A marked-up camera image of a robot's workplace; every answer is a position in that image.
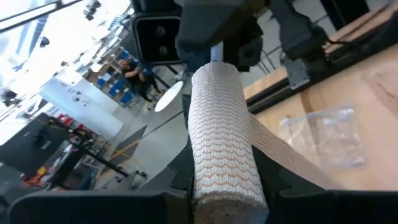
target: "person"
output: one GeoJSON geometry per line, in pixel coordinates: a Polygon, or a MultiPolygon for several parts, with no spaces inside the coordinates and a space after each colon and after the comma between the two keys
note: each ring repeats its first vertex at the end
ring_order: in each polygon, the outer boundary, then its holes
{"type": "Polygon", "coordinates": [[[129,62],[126,59],[119,60],[119,65],[122,68],[122,73],[127,81],[130,83],[131,87],[135,89],[138,94],[140,94],[144,100],[148,103],[153,101],[148,98],[146,93],[146,86],[152,85],[157,94],[161,94],[163,91],[159,89],[156,84],[155,78],[152,76],[144,76],[143,69],[138,66],[137,63],[129,62]]]}

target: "white table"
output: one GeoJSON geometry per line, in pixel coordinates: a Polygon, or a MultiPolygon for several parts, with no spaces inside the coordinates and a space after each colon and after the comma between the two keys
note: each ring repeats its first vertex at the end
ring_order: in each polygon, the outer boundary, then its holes
{"type": "Polygon", "coordinates": [[[183,84],[184,84],[183,81],[179,81],[173,86],[171,86],[157,102],[155,106],[155,112],[160,112],[164,108],[166,108],[166,106],[168,106],[174,100],[177,94],[181,91],[183,84]]]}

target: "clear plastic bag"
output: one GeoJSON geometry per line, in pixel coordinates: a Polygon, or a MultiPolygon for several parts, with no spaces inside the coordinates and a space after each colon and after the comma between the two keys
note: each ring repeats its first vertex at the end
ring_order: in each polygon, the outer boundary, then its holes
{"type": "Polygon", "coordinates": [[[353,105],[283,119],[280,125],[280,137],[323,170],[347,169],[365,163],[353,105]]]}

